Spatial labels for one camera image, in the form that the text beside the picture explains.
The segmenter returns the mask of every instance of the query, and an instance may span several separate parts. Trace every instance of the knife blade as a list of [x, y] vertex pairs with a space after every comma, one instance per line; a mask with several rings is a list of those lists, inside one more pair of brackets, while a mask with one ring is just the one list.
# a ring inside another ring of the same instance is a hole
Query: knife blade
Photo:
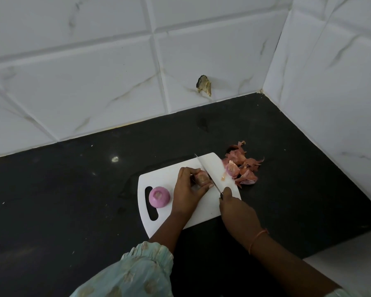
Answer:
[[[202, 164], [201, 160], [199, 159], [198, 155], [196, 155], [194, 153], [194, 155], [196, 156], [196, 158], [198, 159], [198, 162], [201, 164], [201, 167], [205, 170], [206, 173], [208, 173], [208, 170], [205, 168], [205, 166]], [[212, 179], [212, 177], [209, 175], [210, 177], [210, 180], [212, 181], [212, 184], [216, 187], [216, 189], [218, 190], [218, 192], [220, 193], [220, 198], [222, 199], [223, 198], [223, 193], [220, 191], [220, 189], [218, 188], [217, 184], [214, 182], [214, 180]]]

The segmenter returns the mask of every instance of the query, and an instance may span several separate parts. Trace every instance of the orange thread bracelet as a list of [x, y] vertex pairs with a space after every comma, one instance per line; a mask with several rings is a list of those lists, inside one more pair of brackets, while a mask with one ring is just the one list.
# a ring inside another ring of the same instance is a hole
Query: orange thread bracelet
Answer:
[[258, 237], [260, 236], [260, 235], [262, 235], [263, 233], [267, 233], [267, 234], [269, 234], [269, 231], [268, 231], [268, 229], [263, 229], [263, 230], [261, 230], [255, 237], [254, 237], [254, 239], [253, 239], [253, 241], [252, 241], [252, 243], [250, 244], [250, 247], [249, 247], [249, 255], [250, 255], [250, 253], [251, 253], [251, 249], [252, 249], [252, 245], [254, 244], [254, 242], [256, 241], [256, 239], [258, 239]]

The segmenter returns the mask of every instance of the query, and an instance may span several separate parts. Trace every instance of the sleeve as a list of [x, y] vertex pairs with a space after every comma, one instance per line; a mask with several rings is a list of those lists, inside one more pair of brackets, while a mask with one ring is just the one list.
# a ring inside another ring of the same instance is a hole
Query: sleeve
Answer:
[[361, 293], [344, 289], [336, 289], [334, 292], [326, 295], [326, 297], [371, 297], [371, 293]]
[[71, 297], [173, 296], [173, 255], [158, 243], [143, 242], [100, 271]]

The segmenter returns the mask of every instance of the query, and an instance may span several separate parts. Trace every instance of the white cutting board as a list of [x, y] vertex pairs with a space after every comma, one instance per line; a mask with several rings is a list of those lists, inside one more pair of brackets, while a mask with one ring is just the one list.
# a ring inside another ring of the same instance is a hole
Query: white cutting board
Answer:
[[[226, 174], [225, 180], [222, 180], [225, 169], [223, 162], [215, 153], [209, 153], [203, 156], [199, 156], [199, 160], [202, 162], [207, 172], [213, 181], [217, 184], [218, 188], [223, 191], [226, 186], [230, 187], [232, 190], [232, 196], [236, 198], [241, 198], [239, 190], [235, 181]], [[172, 201], [173, 201], [173, 190], [176, 185], [177, 175], [181, 167], [190, 167], [190, 168], [201, 168], [202, 166], [199, 163], [197, 158], [189, 159], [181, 163], [170, 165], [168, 167], [155, 170], [139, 177], [139, 184], [137, 189], [138, 204], [140, 217], [142, 218], [144, 229], [147, 232], [148, 237], [158, 230], [162, 223], [169, 216], [170, 211], [172, 210]], [[156, 186], [163, 186], [170, 192], [170, 201], [168, 205], [163, 208], [157, 208], [158, 219], [152, 221], [147, 212], [146, 198], [145, 198], [145, 189], [151, 186], [155, 188]], [[199, 201], [196, 210], [194, 211], [191, 219], [185, 225], [184, 228], [202, 223], [204, 221], [213, 219], [220, 216], [220, 193], [215, 187], [212, 187], [208, 192], [202, 197]]]

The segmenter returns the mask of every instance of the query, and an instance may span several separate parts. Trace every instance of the person's right hand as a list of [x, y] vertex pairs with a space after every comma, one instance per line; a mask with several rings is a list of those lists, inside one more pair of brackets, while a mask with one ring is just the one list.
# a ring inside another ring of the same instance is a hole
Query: person's right hand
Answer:
[[233, 197], [231, 189], [226, 187], [223, 199], [220, 199], [220, 212], [228, 232], [248, 250], [255, 236], [262, 230], [256, 211]]

